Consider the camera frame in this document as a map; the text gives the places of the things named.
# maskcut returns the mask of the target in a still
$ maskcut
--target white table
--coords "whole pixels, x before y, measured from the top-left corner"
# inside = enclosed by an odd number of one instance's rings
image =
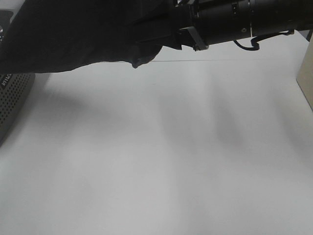
[[[307,45],[39,74],[0,149],[0,234],[312,235]]]

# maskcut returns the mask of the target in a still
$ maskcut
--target speaker grille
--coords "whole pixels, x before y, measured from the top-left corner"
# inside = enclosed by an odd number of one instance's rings
[[[31,74],[16,74],[15,76],[5,90],[2,91],[0,88],[0,128],[18,104],[31,78]]]

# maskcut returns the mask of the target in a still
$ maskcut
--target black cable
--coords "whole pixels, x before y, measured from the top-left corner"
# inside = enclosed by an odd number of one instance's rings
[[[294,30],[290,30],[290,31],[285,32],[285,33],[271,33],[271,34],[267,34],[267,35],[263,35],[263,36],[258,36],[258,37],[255,37],[251,40],[252,47],[245,47],[245,46],[241,45],[237,40],[235,40],[234,43],[237,46],[239,46],[241,49],[248,50],[248,51],[256,51],[256,50],[260,49],[260,44],[258,43],[260,41],[263,41],[263,40],[268,39],[268,38],[276,37],[279,35],[288,36],[291,34],[294,34]]]

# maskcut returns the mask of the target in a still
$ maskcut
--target white backdrop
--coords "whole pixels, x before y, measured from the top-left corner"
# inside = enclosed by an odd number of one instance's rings
[[[38,75],[0,148],[0,234],[312,235],[307,45]]]

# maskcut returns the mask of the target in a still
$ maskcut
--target black fabric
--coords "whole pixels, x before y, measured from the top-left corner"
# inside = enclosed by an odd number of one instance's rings
[[[102,61],[150,62],[161,46],[130,42],[131,22],[162,0],[26,0],[0,45],[0,74],[61,72]]]

